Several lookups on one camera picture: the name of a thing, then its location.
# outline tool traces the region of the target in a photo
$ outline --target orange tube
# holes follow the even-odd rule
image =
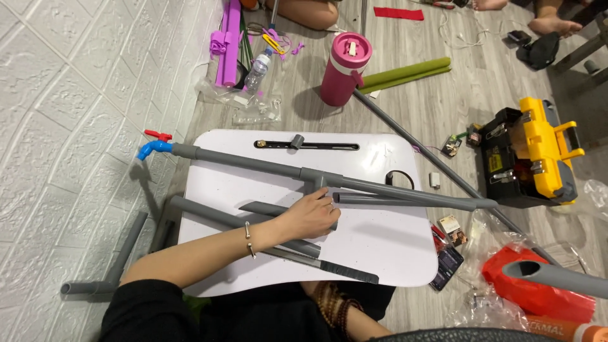
[[[530,332],[568,342],[608,342],[608,327],[527,315]]]

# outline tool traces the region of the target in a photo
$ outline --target bare foot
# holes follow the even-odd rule
[[[473,0],[473,9],[476,11],[501,10],[509,0]]]
[[[536,18],[530,21],[528,27],[539,35],[557,32],[562,37],[569,37],[582,30],[582,25],[575,23],[574,21],[559,19],[557,16]]]

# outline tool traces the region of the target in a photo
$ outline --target person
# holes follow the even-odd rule
[[[534,4],[536,18],[528,23],[528,27],[539,35],[557,32],[561,37],[569,37],[582,30],[579,23],[558,17],[558,8],[563,2],[564,0],[537,0]],[[487,11],[501,10],[507,3],[509,0],[473,0],[472,5],[474,10]]]
[[[260,2],[273,9],[275,0],[240,0],[249,9],[260,8]],[[327,30],[338,20],[338,9],[327,0],[280,0],[278,14],[313,30]]]
[[[330,233],[340,217],[328,189],[302,197],[270,221],[148,254],[124,274],[103,317],[99,341],[367,341],[392,335],[377,320],[394,287],[361,282],[301,282],[218,296],[200,321],[182,289],[228,264],[288,240]]]

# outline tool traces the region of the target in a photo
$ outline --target knee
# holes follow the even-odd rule
[[[334,4],[329,2],[327,4],[327,10],[318,13],[317,17],[313,18],[310,28],[314,30],[327,30],[335,25],[337,21],[338,9]]]

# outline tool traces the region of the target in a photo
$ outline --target red fabric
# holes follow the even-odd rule
[[[424,15],[422,14],[422,10],[410,11],[410,10],[390,9],[387,7],[374,7],[374,13],[376,13],[376,16],[382,16],[385,18],[424,20]]]
[[[547,263],[536,253],[522,248],[514,251],[507,245],[483,264],[482,274],[494,284],[496,293],[519,305],[526,313],[564,321],[589,323],[595,311],[595,299],[548,285],[505,276],[502,267],[510,262],[532,260]]]

